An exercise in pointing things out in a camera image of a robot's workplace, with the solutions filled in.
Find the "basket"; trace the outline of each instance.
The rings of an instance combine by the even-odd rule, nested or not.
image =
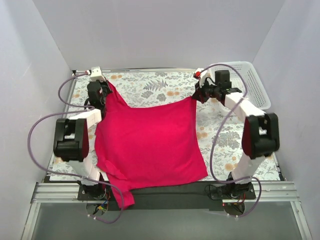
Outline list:
[[[248,61],[231,61],[222,62],[234,67],[243,77],[248,87],[247,98],[249,101],[261,110],[266,110],[271,107],[270,99],[266,93],[266,90],[251,62]],[[244,84],[241,79],[232,69],[226,66],[214,66],[209,69],[209,73],[214,80],[215,71],[217,70],[229,70],[230,80],[233,88],[239,88],[243,93],[245,92]]]

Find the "table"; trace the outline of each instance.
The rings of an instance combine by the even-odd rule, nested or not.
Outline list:
[[[195,91],[196,80],[192,71],[154,70],[154,71],[125,71],[107,72],[105,77],[117,88],[123,99],[130,107],[147,108],[165,105],[182,100],[191,96]],[[74,89],[70,102],[83,105],[88,97],[87,85],[89,76],[82,76],[75,80]],[[80,108],[69,107],[69,111]],[[223,118],[227,115],[227,109],[216,99],[210,99],[204,104],[197,103],[196,111],[196,134],[198,145],[202,153],[208,176],[202,181],[213,181],[210,174],[209,160],[212,140]],[[232,115],[221,131],[217,146],[214,149],[213,169],[215,176],[220,180],[226,180],[238,164],[242,155],[241,138],[243,123],[238,117]],[[96,126],[91,127],[89,132],[89,154],[93,163],[97,162],[94,149]],[[63,173],[75,173],[71,166],[60,158],[53,158],[51,168]],[[279,173],[275,162],[275,155],[267,158],[257,169],[255,177],[262,181],[279,181]],[[52,174],[50,181],[75,181],[77,177]]]

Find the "cable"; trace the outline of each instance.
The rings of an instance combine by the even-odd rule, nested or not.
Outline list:
[[[106,196],[106,194],[107,194],[107,190],[106,190],[106,188],[104,189],[104,194],[103,194],[103,196],[102,197],[100,197],[100,198],[97,198],[97,197],[93,197],[95,200],[101,200],[101,199],[103,199],[105,196]]]
[[[234,179],[234,180],[227,180],[227,181],[224,181],[224,180],[219,180],[216,178],[215,174],[214,174],[214,169],[213,169],[213,155],[214,155],[214,150],[215,150],[215,146],[217,144],[217,140],[218,140],[218,136],[222,130],[222,128],[224,127],[227,119],[230,117],[230,115],[234,112],[234,110],[241,104],[241,102],[245,99],[245,97],[247,96],[248,94],[248,86],[244,80],[244,78],[241,76],[241,74],[233,67],[233,66],[230,66],[228,64],[225,64],[225,63],[215,63],[215,64],[211,64],[209,66],[207,66],[206,68],[204,68],[202,71],[200,71],[200,74],[203,73],[204,71],[210,69],[210,68],[213,68],[213,67],[216,67],[216,66],[224,66],[224,67],[227,67],[227,68],[230,68],[232,69],[238,76],[239,78],[241,79],[243,85],[244,85],[244,94],[242,96],[242,98],[236,103],[236,105],[233,106],[233,108],[228,112],[228,114],[225,116],[225,118],[222,120],[221,122],[221,125],[220,127],[218,128],[218,131],[216,132],[216,135],[214,136],[213,138],[213,142],[212,142],[212,147],[211,147],[211,153],[210,153],[210,172],[211,172],[211,175],[213,177],[213,179],[215,181],[217,181],[218,183],[221,183],[221,184],[233,184],[235,182],[238,182],[238,181],[242,181],[242,180],[245,180],[245,179],[254,179],[258,182],[258,185],[259,185],[259,194],[258,194],[258,197],[255,201],[255,203],[253,204],[252,208],[249,209],[246,213],[238,216],[234,216],[234,215],[231,215],[233,217],[244,217],[244,216],[247,216],[248,214],[250,214],[257,206],[259,200],[260,200],[260,197],[261,197],[261,194],[262,194],[262,186],[261,186],[261,182],[259,181],[258,178],[256,178],[255,176],[244,176],[244,177],[240,177],[238,179]]]
[[[211,81],[214,85],[216,84],[216,82],[213,81],[211,77],[207,76],[207,77],[205,78],[205,80],[207,80],[207,79],[210,79],[210,81]]]
[[[108,202],[108,199],[105,200],[105,201],[101,204],[101,206],[104,206],[107,202]]]
[[[239,197],[238,201],[235,201],[235,202],[228,202],[228,203],[237,205],[237,204],[240,202],[240,200],[241,200],[241,196]]]
[[[239,203],[239,201],[238,201],[238,203],[239,203],[239,204],[243,204],[243,203],[245,202],[245,200],[246,200],[246,194],[244,193],[244,194],[243,194],[243,200],[242,200],[242,202]]]
[[[93,106],[82,106],[82,105],[75,105],[75,104],[71,104],[71,103],[68,103],[66,102],[65,100],[62,99],[61,97],[61,89],[63,88],[63,86],[68,83],[69,81],[75,79],[75,78],[78,78],[78,77],[82,77],[82,76],[85,76],[85,75],[88,75],[88,72],[86,73],[82,73],[82,74],[79,74],[79,75],[74,75],[72,77],[70,77],[69,79],[67,79],[66,81],[64,81],[61,86],[59,87],[58,89],[58,97],[59,99],[65,103],[66,105],[69,105],[69,106],[72,106],[72,107],[75,107],[75,108],[89,108],[88,110],[93,110],[94,107]],[[50,174],[58,174],[58,175],[64,175],[64,176],[72,176],[72,177],[78,177],[78,178],[81,178],[81,179],[85,179],[85,180],[88,180],[88,181],[91,181],[93,183],[97,183],[97,184],[104,184],[104,185],[107,185],[107,186],[110,186],[114,189],[116,189],[118,191],[118,193],[120,194],[120,197],[121,197],[121,208],[120,208],[120,212],[119,212],[119,215],[112,221],[107,221],[107,220],[104,220],[102,218],[99,218],[99,217],[96,217],[96,216],[93,216],[91,214],[88,214],[88,217],[92,217],[93,219],[95,220],[98,220],[98,221],[101,221],[103,223],[106,223],[106,224],[113,224],[115,223],[122,215],[123,211],[124,211],[124,205],[125,205],[125,200],[124,200],[124,196],[122,194],[122,192],[120,191],[120,189],[118,187],[116,187],[115,185],[113,184],[110,184],[110,183],[107,183],[107,182],[104,182],[104,181],[97,181],[97,180],[94,180],[94,179],[91,179],[89,177],[86,177],[86,176],[82,176],[82,175],[79,175],[79,174],[75,174],[75,173],[65,173],[65,172],[58,172],[58,171],[52,171],[44,166],[42,166],[35,158],[34,156],[34,153],[32,152],[32,149],[31,149],[31,136],[32,136],[32,133],[34,131],[34,129],[36,128],[36,126],[42,122],[43,120],[45,119],[48,119],[48,118],[51,118],[51,117],[54,117],[54,116],[60,116],[60,115],[64,115],[64,114],[79,114],[79,113],[83,113],[83,112],[87,112],[88,110],[77,110],[77,111],[69,111],[69,112],[57,112],[57,113],[52,113],[52,114],[49,114],[47,116],[44,116],[42,118],[40,118],[38,121],[36,121],[32,127],[30,128],[30,131],[28,133],[28,137],[27,137],[27,149],[28,149],[28,152],[29,152],[29,155],[30,155],[30,158],[31,160],[33,161],[33,163],[41,170],[47,172],[47,173],[50,173]]]

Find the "gray floor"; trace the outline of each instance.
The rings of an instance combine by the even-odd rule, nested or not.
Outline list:
[[[250,208],[253,203],[246,203]],[[260,202],[240,219],[206,210],[126,210],[112,225],[86,217],[86,204],[42,203],[34,240],[300,240],[290,202]],[[108,219],[118,212],[107,212]]]

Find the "red cloth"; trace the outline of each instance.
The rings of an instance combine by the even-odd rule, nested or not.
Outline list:
[[[94,147],[97,166],[122,191],[125,208],[135,203],[131,189],[188,184],[208,175],[197,141],[196,100],[133,108],[110,88]]]

